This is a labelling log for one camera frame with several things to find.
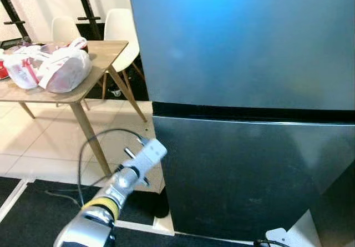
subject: cable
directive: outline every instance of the cable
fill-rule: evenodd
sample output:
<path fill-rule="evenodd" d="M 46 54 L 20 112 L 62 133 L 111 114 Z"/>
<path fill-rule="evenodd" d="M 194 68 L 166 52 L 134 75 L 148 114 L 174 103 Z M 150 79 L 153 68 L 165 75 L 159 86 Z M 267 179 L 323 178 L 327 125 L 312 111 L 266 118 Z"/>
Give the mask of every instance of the cable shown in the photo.
<path fill-rule="evenodd" d="M 103 176 L 102 178 L 99 178 L 97 181 L 95 181 L 94 183 L 90 184 L 89 186 L 83 187 L 82 190 L 87 190 L 87 189 L 91 188 L 92 186 L 98 184 L 103 179 L 106 179 L 106 178 L 108 178 L 110 176 L 112 176 L 112 175 Z M 57 191 L 78 191 L 78 188 L 76 188 L 76 189 L 58 189 L 58 190 L 48 190 L 48 191 L 50 193 L 54 193 L 54 192 L 57 192 Z"/>
<path fill-rule="evenodd" d="M 82 190 L 87 190 L 87 189 L 91 188 L 92 186 L 98 184 L 98 183 L 99 183 L 100 181 L 102 181 L 103 179 L 108 178 L 108 177 L 110 177 L 110 176 L 111 176 L 111 175 L 109 175 L 109 176 L 103 176 L 102 178 L 98 179 L 97 181 L 95 181 L 94 183 L 90 184 L 89 186 L 83 187 Z M 75 205 L 77 205 L 79 208 L 81 208 L 79 202 L 78 202 L 75 198 L 73 198 L 73 197 L 71 197 L 71 196 L 69 196 L 69 195 L 64 195 L 64 194 L 58 194 L 58 193 L 56 193 L 56 192 L 58 192 L 58 191 L 78 191 L 78 189 L 76 188 L 76 189 L 45 190 L 44 193 L 46 193 L 46 194 L 48 194 L 48 195 L 50 195 L 50 196 L 57 196 L 57 197 L 62 197 L 62 198 L 70 199 L 71 201 L 73 201 L 73 203 L 74 203 Z"/>
<path fill-rule="evenodd" d="M 260 244 L 262 243 L 268 243 L 268 245 L 270 246 L 270 244 L 275 244 L 277 246 L 281 246 L 281 247 L 290 247 L 284 243 L 279 243 L 278 241 L 274 241 L 274 240 L 256 240 L 254 241 L 254 246 L 260 246 Z"/>
<path fill-rule="evenodd" d="M 85 146 L 91 142 L 92 140 L 96 140 L 98 136 L 102 135 L 102 134 L 107 134 L 109 132 L 116 132 L 116 131 L 122 131 L 122 132 L 128 132 L 131 133 L 133 135 L 135 135 L 136 137 L 138 137 L 140 139 L 140 141 L 145 144 L 148 140 L 145 139 L 143 136 L 141 136 L 140 134 L 138 134 L 137 132 L 134 132 L 132 130 L 129 129 L 124 129 L 124 128 L 113 128 L 113 129 L 106 129 L 102 132 L 99 132 L 98 134 L 92 136 L 90 139 L 88 139 L 81 147 L 80 152 L 79 152 L 79 162 L 78 162 L 78 193 L 79 193 L 79 199 L 80 199 L 80 203 L 81 206 L 84 205 L 84 199 L 83 199 L 83 193 L 82 193 L 82 157 L 83 157 L 83 151 Z"/>
<path fill-rule="evenodd" d="M 77 205 L 79 208 L 81 208 L 79 202 L 78 202 L 77 200 L 75 200 L 75 199 L 74 199 L 73 197 L 71 197 L 71 196 L 52 193 L 52 192 L 49 191 L 49 190 L 45 190 L 44 193 L 46 193 L 46 194 L 48 194 L 48 195 L 50 195 L 50 196 L 63 197 L 63 198 L 70 199 L 70 200 L 73 201 L 73 203 L 74 203 L 75 205 Z"/>

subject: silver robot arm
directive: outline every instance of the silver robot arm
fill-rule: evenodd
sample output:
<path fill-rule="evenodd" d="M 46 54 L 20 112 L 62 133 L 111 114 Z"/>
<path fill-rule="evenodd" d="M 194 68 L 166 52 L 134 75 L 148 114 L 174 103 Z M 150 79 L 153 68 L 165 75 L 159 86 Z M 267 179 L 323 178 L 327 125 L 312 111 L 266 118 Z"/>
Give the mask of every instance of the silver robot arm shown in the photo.
<path fill-rule="evenodd" d="M 54 246 L 114 246 L 114 223 L 128 197 L 139 184 L 148 184 L 146 173 L 166 155 L 166 148 L 152 139 L 133 158 L 125 161 L 94 198 L 59 233 Z"/>

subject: black mat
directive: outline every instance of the black mat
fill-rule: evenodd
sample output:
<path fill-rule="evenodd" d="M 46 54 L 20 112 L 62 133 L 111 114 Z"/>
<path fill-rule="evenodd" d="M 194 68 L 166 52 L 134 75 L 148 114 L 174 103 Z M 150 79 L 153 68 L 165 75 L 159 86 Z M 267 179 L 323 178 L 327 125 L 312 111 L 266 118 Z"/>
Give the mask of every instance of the black mat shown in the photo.
<path fill-rule="evenodd" d="M 141 61 L 139 58 L 137 58 L 135 60 L 135 64 L 142 70 Z M 137 72 L 134 70 L 132 65 L 126 69 L 126 72 L 127 72 L 128 78 L 129 78 L 129 83 L 131 85 L 134 98 L 138 101 L 148 101 L 149 100 L 148 99 L 148 92 L 146 89 L 145 81 L 137 74 Z M 113 82 L 113 80 L 110 76 L 107 77 L 107 89 L 112 89 L 112 90 L 118 89 L 117 85 Z M 87 98 L 94 98 L 94 99 L 101 99 L 102 98 L 102 87 L 98 84 L 95 84 L 95 86 L 91 89 L 91 91 L 88 93 L 88 95 L 86 97 Z M 119 97 L 116 97 L 109 91 L 106 91 L 105 98 L 106 99 L 113 99 L 113 100 L 126 100 L 126 98 L 124 97 L 123 94 L 121 94 L 121 96 L 119 96 Z"/>
<path fill-rule="evenodd" d="M 250 245 L 175 234 L 165 236 L 143 231 L 115 228 L 116 246 L 119 247 L 250 247 Z"/>
<path fill-rule="evenodd" d="M 0 206 L 6 201 L 19 181 L 19 179 L 0 177 Z"/>
<path fill-rule="evenodd" d="M 50 196 L 43 191 L 75 188 L 73 184 L 42 180 L 28 184 L 0 223 L 0 246 L 53 246 L 58 233 L 76 216 L 79 208 L 69 199 Z M 97 190 L 97 187 L 85 190 L 84 199 L 92 198 Z M 127 200 L 120 220 L 152 225 L 157 197 L 156 193 L 135 191 Z"/>

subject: red and white bag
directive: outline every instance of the red and white bag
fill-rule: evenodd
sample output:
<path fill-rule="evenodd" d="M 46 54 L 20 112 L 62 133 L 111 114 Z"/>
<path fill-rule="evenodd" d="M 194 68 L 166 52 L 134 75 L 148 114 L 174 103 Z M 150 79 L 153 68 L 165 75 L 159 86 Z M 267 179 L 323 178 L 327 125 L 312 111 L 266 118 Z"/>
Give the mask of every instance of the red and white bag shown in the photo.
<path fill-rule="evenodd" d="M 90 73 L 92 64 L 83 37 L 53 53 L 42 52 L 41 46 L 21 47 L 13 54 L 4 55 L 4 66 L 9 76 L 23 89 L 38 85 L 53 93 L 66 93 L 75 89 Z"/>

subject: freezer door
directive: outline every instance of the freezer door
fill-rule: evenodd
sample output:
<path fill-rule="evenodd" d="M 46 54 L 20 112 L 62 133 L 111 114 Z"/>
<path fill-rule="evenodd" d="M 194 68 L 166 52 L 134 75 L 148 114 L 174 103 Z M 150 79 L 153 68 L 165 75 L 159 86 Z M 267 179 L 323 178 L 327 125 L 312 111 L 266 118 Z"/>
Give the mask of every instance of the freezer door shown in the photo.
<path fill-rule="evenodd" d="M 154 117 L 176 231 L 235 240 L 288 230 L 354 161 L 350 125 Z"/>
<path fill-rule="evenodd" d="M 131 0 L 152 101 L 355 109 L 354 0 Z"/>

